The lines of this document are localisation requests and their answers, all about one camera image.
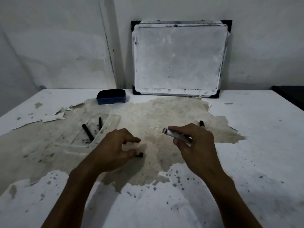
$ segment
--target whiteboard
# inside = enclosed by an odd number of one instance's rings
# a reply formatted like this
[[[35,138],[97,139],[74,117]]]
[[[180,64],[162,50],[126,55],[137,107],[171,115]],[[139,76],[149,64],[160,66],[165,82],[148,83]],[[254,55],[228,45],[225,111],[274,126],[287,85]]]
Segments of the whiteboard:
[[[202,97],[217,93],[227,25],[141,23],[132,34],[136,91]]]

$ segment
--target white table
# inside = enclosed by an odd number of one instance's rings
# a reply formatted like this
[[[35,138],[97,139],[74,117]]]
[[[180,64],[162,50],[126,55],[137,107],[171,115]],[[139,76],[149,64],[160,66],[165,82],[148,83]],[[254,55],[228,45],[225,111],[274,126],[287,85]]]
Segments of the white table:
[[[31,122],[31,113],[37,121],[45,112],[84,102],[98,91],[42,90],[0,118],[0,134]],[[127,95],[131,102],[160,97],[130,91]],[[302,227],[304,112],[273,91],[222,91],[219,99],[203,100],[209,103],[212,115],[225,116],[229,126],[246,137],[236,144],[216,143],[216,148],[224,170],[257,219],[264,227]],[[38,102],[43,105],[36,108]],[[170,182],[158,183],[156,191],[152,185],[148,189],[127,183],[121,194],[111,185],[96,182],[83,227],[221,227],[218,208],[204,183],[185,164],[174,164],[171,169],[171,173],[178,171],[181,177],[196,180],[186,190],[172,186],[173,175]],[[1,173],[0,179],[4,175],[18,173]],[[54,176],[56,182],[50,183]],[[1,227],[40,227],[67,178],[65,172],[53,170],[32,186],[29,179],[5,186],[0,197]]]

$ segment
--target whiteboard frame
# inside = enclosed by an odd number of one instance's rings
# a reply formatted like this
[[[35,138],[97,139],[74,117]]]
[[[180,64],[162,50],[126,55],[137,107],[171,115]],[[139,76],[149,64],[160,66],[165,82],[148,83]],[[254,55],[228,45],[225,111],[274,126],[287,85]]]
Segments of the whiteboard frame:
[[[214,90],[202,90],[202,89],[156,89],[156,88],[138,88],[137,87],[137,78],[139,73],[137,72],[137,38],[136,38],[136,29],[138,28],[157,28],[157,27],[187,27],[187,26],[225,26],[221,21],[209,21],[209,22],[141,22],[140,24],[135,25],[134,31],[132,32],[132,51],[133,51],[133,61],[134,61],[134,87],[137,92],[140,92],[144,95],[174,95],[174,96],[192,96],[192,97],[204,97],[208,98],[212,95],[217,94],[220,89],[221,74],[226,57],[227,50],[227,41],[230,36],[230,32],[227,30],[227,37],[224,46],[223,60],[220,65],[218,79],[216,88]]]

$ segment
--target hand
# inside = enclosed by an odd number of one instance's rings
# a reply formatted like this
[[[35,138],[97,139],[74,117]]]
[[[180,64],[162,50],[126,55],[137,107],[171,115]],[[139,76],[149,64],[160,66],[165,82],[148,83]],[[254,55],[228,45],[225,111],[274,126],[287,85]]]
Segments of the hand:
[[[138,149],[122,150],[122,145],[127,142],[140,142],[127,129],[113,130],[109,132],[98,146],[87,156],[93,168],[98,174],[113,171],[130,159],[139,155]]]
[[[181,151],[189,169],[198,175],[206,184],[214,178],[226,175],[216,154],[213,134],[204,126],[193,123],[186,126],[169,126],[169,130],[192,137],[189,147],[184,141],[174,138],[173,143]]]

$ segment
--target left hand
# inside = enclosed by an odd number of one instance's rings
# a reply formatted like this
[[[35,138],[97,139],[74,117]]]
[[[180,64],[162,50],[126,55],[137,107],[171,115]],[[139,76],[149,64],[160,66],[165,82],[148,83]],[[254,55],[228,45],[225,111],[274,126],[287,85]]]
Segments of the left hand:
[[[113,171],[139,155],[139,149],[122,150],[122,145],[127,142],[138,143],[140,139],[134,137],[127,129],[113,130],[104,137],[87,156],[98,174]]]

